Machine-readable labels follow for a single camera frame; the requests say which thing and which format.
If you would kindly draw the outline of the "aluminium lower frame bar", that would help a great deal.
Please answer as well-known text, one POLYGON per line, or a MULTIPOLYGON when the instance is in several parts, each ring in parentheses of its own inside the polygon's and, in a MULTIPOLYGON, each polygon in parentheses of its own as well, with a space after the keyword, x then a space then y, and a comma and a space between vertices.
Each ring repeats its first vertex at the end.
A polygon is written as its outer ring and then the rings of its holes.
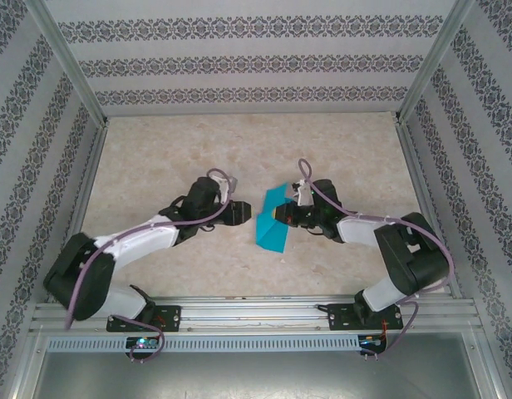
POLYGON ((27 337, 6 399, 34 398, 46 350, 47 338, 41 332, 27 337))
POLYGON ((481 399, 507 399, 486 335, 471 331, 464 335, 465 350, 481 399))

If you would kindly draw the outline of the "blue paper sheet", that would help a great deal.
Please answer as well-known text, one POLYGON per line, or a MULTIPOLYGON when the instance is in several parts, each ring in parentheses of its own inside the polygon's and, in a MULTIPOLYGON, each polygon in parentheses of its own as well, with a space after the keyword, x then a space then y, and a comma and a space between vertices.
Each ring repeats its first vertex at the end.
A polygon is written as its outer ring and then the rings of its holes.
POLYGON ((288 185, 283 184, 274 189, 267 190, 263 200, 263 209, 256 219, 256 244, 263 249, 282 253, 288 235, 288 226, 271 218, 271 212, 280 205, 287 204, 290 199, 286 197, 288 185))

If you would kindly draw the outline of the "small circuit board green light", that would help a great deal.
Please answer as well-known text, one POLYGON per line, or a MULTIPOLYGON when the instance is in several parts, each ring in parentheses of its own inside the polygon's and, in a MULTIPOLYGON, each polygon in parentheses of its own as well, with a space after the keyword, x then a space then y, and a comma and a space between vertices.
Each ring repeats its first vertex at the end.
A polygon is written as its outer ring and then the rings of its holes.
POLYGON ((157 337, 128 337, 126 339, 126 349, 153 350, 158 347, 157 337))

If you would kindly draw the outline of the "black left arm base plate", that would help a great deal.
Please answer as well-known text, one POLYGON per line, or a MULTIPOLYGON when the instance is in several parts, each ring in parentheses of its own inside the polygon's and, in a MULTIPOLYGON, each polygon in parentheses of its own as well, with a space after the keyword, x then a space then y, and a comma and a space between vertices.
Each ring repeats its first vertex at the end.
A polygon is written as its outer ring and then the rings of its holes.
POLYGON ((150 318, 142 321, 147 327, 123 321, 116 316, 110 316, 106 322, 106 331, 109 333, 137 333, 153 332, 155 329, 163 333, 176 333, 180 329, 181 307, 173 305, 159 305, 150 312, 150 318))

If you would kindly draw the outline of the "aluminium mounting rail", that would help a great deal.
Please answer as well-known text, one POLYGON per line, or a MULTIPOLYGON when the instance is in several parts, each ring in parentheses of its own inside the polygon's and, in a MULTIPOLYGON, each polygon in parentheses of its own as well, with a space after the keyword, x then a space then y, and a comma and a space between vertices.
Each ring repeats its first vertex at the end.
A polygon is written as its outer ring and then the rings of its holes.
MULTIPOLYGON (((270 297, 163 297, 159 305, 181 307, 179 333, 249 335, 328 333, 327 314, 318 305, 351 303, 351 295, 270 297)), ((448 293, 424 294, 416 299, 419 310, 409 333, 462 333, 482 331, 484 324, 475 301, 448 293)), ((93 336, 106 332, 105 318, 90 318, 64 328, 65 309, 56 303, 35 306, 28 334, 93 336)))

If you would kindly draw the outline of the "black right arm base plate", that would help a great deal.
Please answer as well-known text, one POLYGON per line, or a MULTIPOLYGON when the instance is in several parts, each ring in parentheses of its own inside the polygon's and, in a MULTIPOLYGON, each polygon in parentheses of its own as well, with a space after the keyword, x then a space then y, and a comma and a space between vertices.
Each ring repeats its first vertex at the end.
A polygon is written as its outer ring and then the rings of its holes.
POLYGON ((369 308, 357 310, 351 303, 331 303, 327 305, 327 313, 332 331, 381 330, 383 326, 396 331, 404 327, 401 310, 396 305, 372 312, 369 308))

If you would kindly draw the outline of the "aluminium side rail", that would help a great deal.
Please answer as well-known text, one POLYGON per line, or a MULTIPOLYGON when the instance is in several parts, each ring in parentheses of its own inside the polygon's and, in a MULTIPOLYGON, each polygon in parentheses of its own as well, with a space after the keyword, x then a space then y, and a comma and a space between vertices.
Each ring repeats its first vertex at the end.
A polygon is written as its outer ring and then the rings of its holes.
POLYGON ((80 147, 80 152, 67 181, 68 186, 63 202, 57 214, 57 226, 52 232, 50 252, 47 255, 47 270, 43 272, 42 281, 57 260, 67 240, 81 229, 93 185, 92 181, 95 179, 94 169, 101 157, 108 126, 107 122, 103 127, 99 127, 96 133, 80 147))
POLYGON ((414 141, 407 129, 407 126, 400 122, 395 123, 396 133, 401 144, 402 153, 404 155, 407 169, 411 177, 411 183, 416 193, 417 202, 421 212, 434 229, 441 242, 449 249, 446 237, 443 233, 442 225, 439 224, 436 207, 431 198, 431 191, 428 185, 427 177, 424 174, 421 156, 416 150, 414 141))

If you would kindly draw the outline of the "grey metal sheet tray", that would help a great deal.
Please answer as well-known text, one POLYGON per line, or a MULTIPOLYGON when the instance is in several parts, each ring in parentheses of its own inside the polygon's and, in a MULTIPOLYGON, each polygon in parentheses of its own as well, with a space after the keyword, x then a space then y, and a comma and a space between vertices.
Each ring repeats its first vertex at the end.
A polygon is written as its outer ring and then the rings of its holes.
POLYGON ((481 399, 462 357, 350 352, 50 353, 33 399, 481 399))

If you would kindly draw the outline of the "aluminium frame post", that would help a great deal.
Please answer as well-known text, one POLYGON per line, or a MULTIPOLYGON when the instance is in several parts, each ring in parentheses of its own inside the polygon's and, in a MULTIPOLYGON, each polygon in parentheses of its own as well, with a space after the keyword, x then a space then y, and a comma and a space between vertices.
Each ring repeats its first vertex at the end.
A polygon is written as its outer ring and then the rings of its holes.
POLYGON ((431 77, 446 54, 451 41, 474 3, 475 0, 455 0, 430 51, 427 53, 414 81, 411 83, 399 110, 394 115, 394 121, 397 125, 401 125, 409 119, 417 102, 420 100, 421 95, 429 84, 431 77))
POLYGON ((23 0, 28 11, 32 14, 42 34, 47 39, 53 53, 57 57, 62 69, 70 78, 70 81, 76 89, 81 102, 89 111, 91 117, 97 126, 104 126, 107 117, 101 105, 97 100, 94 91, 86 80, 86 76, 81 69, 78 60, 73 55, 66 38, 62 34, 55 18, 52 16, 45 0, 23 0))

